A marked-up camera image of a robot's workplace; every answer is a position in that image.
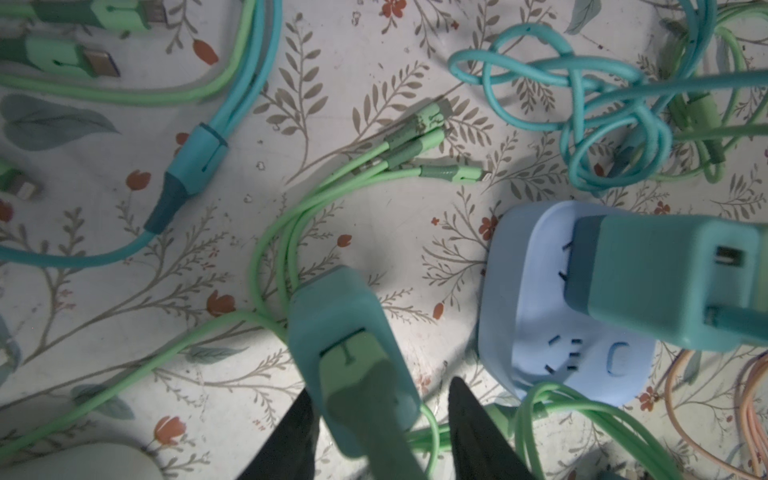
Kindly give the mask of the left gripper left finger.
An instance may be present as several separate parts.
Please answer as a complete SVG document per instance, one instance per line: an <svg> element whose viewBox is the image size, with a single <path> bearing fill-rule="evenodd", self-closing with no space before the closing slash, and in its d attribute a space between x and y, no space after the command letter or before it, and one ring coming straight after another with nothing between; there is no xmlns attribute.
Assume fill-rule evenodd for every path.
<svg viewBox="0 0 768 480"><path fill-rule="evenodd" d="M238 479L314 479L319 421L304 389Z"/></svg>

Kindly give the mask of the blue power strip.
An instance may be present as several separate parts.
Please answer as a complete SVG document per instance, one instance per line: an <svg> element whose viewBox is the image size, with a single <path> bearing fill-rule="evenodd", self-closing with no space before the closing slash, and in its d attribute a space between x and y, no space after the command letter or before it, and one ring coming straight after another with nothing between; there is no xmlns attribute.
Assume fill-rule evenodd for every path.
<svg viewBox="0 0 768 480"><path fill-rule="evenodd" d="M648 381L654 339L595 320L565 300L576 221L613 211L544 201L515 206L499 220L483 282L477 349L486 370L518 398L538 383L556 382L622 406Z"/></svg>

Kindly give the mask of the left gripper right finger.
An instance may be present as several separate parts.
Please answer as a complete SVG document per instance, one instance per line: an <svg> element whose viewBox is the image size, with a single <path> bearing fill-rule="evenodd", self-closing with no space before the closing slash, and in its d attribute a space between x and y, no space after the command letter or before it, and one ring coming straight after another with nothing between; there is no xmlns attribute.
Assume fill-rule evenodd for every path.
<svg viewBox="0 0 768 480"><path fill-rule="evenodd" d="M451 452L457 479L534 479L459 377L451 380L448 407Z"/></svg>

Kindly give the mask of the teal charger plug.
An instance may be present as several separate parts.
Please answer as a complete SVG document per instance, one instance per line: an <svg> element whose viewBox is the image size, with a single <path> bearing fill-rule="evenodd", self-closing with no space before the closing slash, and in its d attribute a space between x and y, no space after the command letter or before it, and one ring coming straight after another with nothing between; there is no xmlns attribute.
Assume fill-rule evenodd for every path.
<svg viewBox="0 0 768 480"><path fill-rule="evenodd" d="M576 221L566 303L689 350L767 343L767 226L704 215Z"/></svg>
<svg viewBox="0 0 768 480"><path fill-rule="evenodd" d="M382 362L392 368L366 401L352 404L368 420L390 420L404 432L420 415L421 398L399 349L383 307L362 277L336 267L301 285L289 301L287 345L305 389L325 420L339 450L349 458L365 454L360 435L332 414L331 396L358 387L368 370Z"/></svg>

